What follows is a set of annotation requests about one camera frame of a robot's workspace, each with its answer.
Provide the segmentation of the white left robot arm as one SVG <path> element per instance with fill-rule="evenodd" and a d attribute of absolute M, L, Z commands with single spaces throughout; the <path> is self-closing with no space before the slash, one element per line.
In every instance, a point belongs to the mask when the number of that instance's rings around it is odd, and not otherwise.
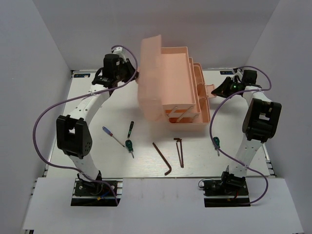
<path fill-rule="evenodd" d="M 100 107 L 119 88 L 118 83 L 128 84 L 137 79 L 138 65 L 126 58 L 128 49 L 121 45 L 112 47 L 106 54 L 103 66 L 94 76 L 87 96 L 69 114 L 60 115 L 56 121 L 57 147 L 74 163 L 79 178 L 87 181 L 86 189 L 94 195 L 103 189 L 100 170 L 91 156 L 93 140 L 89 125 Z"/>

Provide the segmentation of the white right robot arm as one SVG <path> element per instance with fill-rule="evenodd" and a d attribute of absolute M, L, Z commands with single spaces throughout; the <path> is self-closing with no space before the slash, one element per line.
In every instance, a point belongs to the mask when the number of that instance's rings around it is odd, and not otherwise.
<path fill-rule="evenodd" d="M 227 166 L 220 182 L 221 191 L 232 194 L 241 186 L 247 175 L 249 165 L 258 149 L 270 138 L 273 138 L 282 109 L 282 105 L 266 97 L 265 91 L 256 84 L 255 67 L 244 66 L 233 69 L 233 76 L 226 77 L 217 88 L 211 91 L 213 96 L 229 100 L 234 96 L 242 96 L 248 110 L 242 124 L 243 139 L 234 157 L 233 163 Z"/>

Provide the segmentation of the green stubby screwdriver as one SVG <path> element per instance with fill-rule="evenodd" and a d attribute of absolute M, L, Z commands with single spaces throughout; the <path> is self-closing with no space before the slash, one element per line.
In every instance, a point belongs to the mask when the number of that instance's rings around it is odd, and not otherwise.
<path fill-rule="evenodd" d="M 219 152 L 219 148 L 220 148 L 220 139 L 219 137 L 215 136 L 213 137 L 213 141 L 214 141 L 214 149 L 217 152 L 217 156 L 220 156 L 220 152 Z"/>
<path fill-rule="evenodd" d="M 134 151 L 134 150 L 133 150 L 133 144 L 132 144 L 132 142 L 131 142 L 130 139 L 128 139 L 128 140 L 125 141 L 125 146 L 126 146 L 128 152 L 132 155 L 132 158 L 134 158 L 134 154 L 133 154 L 133 151 Z"/>

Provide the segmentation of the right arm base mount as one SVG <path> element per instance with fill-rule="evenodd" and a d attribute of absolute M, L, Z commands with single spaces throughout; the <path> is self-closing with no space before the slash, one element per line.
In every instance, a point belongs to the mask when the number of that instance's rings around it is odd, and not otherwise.
<path fill-rule="evenodd" d="M 250 207 L 247 183 L 242 187 L 227 188 L 221 185 L 221 179 L 204 178 L 198 182 L 204 196 L 205 208 Z"/>

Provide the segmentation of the thick brown hex key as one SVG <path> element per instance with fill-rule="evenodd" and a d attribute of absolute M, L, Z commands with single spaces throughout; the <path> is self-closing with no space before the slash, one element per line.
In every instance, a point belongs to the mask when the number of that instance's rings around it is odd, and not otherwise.
<path fill-rule="evenodd" d="M 174 138 L 177 148 L 177 154 L 179 158 L 180 167 L 184 168 L 184 160 L 183 160 L 183 148 L 182 148 L 182 139 L 175 137 Z"/>

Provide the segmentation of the pink plastic toolbox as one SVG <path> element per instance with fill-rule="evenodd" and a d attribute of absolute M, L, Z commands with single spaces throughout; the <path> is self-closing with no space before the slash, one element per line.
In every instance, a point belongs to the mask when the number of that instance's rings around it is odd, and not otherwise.
<path fill-rule="evenodd" d="M 147 120 L 190 132 L 203 131 L 210 123 L 215 85 L 205 83 L 201 64 L 186 46 L 163 47 L 160 35 L 143 39 L 137 84 L 138 104 Z"/>

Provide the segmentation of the black green slim screwdriver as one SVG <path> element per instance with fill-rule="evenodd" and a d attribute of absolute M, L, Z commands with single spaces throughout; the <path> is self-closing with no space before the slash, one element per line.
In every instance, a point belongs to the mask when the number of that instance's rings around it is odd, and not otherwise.
<path fill-rule="evenodd" d="M 129 139 L 132 133 L 132 129 L 134 127 L 134 121 L 131 121 L 130 126 L 129 126 L 129 130 L 128 130 L 128 134 L 127 134 L 127 138 Z"/>

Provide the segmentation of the blue red handled screwdriver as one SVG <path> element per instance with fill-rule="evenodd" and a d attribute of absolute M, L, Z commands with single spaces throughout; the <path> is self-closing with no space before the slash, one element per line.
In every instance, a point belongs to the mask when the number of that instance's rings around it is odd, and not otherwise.
<path fill-rule="evenodd" d="M 104 131 L 107 135 L 109 135 L 110 137 L 112 137 L 116 142 L 118 142 L 122 147 L 125 148 L 125 145 L 124 145 L 121 141 L 119 141 L 119 140 L 113 135 L 113 133 L 112 133 L 108 128 L 106 128 L 105 126 L 103 126 L 102 129 L 103 129 L 103 131 Z"/>

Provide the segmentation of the long brown hex key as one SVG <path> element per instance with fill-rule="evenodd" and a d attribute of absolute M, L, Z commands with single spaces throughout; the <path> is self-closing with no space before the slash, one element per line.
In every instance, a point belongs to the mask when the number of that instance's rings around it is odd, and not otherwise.
<path fill-rule="evenodd" d="M 169 175 L 172 171 L 172 167 L 169 164 L 168 160 L 165 158 L 165 156 L 163 155 L 163 153 L 160 151 L 160 149 L 157 147 L 157 145 L 153 142 L 152 145 L 154 146 L 154 148 L 156 149 L 156 151 L 158 152 L 158 154 L 160 155 L 160 157 L 162 158 L 162 160 L 164 161 L 164 163 L 166 164 L 166 166 L 168 167 L 168 171 L 164 173 L 165 176 Z"/>

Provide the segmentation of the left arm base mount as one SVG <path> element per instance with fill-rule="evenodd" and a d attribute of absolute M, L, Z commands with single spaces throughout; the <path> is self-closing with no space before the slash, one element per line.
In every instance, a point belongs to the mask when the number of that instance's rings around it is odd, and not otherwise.
<path fill-rule="evenodd" d="M 93 182 L 76 178 L 71 198 L 72 207 L 116 207 L 122 195 L 122 179 L 106 181 L 106 184 L 95 185 Z"/>

